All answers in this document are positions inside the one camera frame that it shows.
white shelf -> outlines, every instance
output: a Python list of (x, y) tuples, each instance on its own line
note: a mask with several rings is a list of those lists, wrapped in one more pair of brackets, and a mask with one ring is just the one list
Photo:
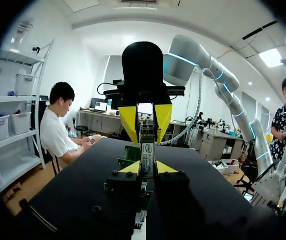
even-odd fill
[(44, 62), (42, 57), (37, 56), (31, 52), (23, 52), (10, 47), (3, 47), (0, 49), (0, 60), (25, 64), (29, 66)]
[(0, 103), (35, 101), (36, 96), (0, 96)]
[(35, 134), (36, 134), (36, 130), (28, 131), (28, 132), (25, 132), (25, 133), (22, 133), (22, 134), (19, 134), (19, 135), (13, 135), (12, 134), (12, 135), (9, 136), (9, 138), (0, 141), (0, 148), (6, 146), (8, 144), (14, 143), (16, 141), (19, 141), (21, 139), (30, 137), (30, 136), (35, 135)]
[(0, 173), (4, 182), (0, 186), (0, 192), (41, 162), (41, 159), (37, 156), (23, 156), (15, 159), (11, 166), (2, 167), (0, 164)]

ceiling light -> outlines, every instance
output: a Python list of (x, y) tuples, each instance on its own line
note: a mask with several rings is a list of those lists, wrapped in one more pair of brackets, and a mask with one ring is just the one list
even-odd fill
[(282, 65), (282, 63), (280, 62), (282, 57), (276, 48), (261, 52), (258, 55), (269, 68)]

computer monitor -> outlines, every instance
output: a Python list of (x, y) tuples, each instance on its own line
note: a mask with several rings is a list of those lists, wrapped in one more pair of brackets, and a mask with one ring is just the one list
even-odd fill
[(140, 103), (137, 107), (137, 112), (140, 114), (153, 114), (153, 104), (151, 103)]
[(107, 103), (106, 102), (101, 102), (101, 101), (96, 102), (95, 110), (106, 111), (106, 109), (107, 109)]

young man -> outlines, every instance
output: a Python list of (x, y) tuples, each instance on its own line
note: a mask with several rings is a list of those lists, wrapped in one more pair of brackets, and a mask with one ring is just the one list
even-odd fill
[(286, 78), (282, 82), (282, 91), (285, 104), (276, 111), (271, 124), (274, 138), (270, 151), (274, 160), (282, 158), (286, 144)]
[(91, 148), (94, 144), (92, 139), (97, 142), (102, 138), (100, 135), (84, 137), (83, 139), (68, 137), (66, 127), (60, 118), (69, 111), (74, 98), (74, 90), (68, 83), (56, 83), (51, 90), (50, 105), (46, 108), (41, 122), (42, 146), (63, 161), (62, 167), (70, 164), (84, 151)]

screw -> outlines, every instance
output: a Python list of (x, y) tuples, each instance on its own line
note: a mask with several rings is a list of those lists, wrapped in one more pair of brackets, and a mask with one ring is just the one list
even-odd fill
[(93, 212), (94, 214), (99, 213), (101, 210), (102, 210), (102, 209), (101, 209), (100, 206), (93, 206), (93, 207), (92, 207), (92, 212)]

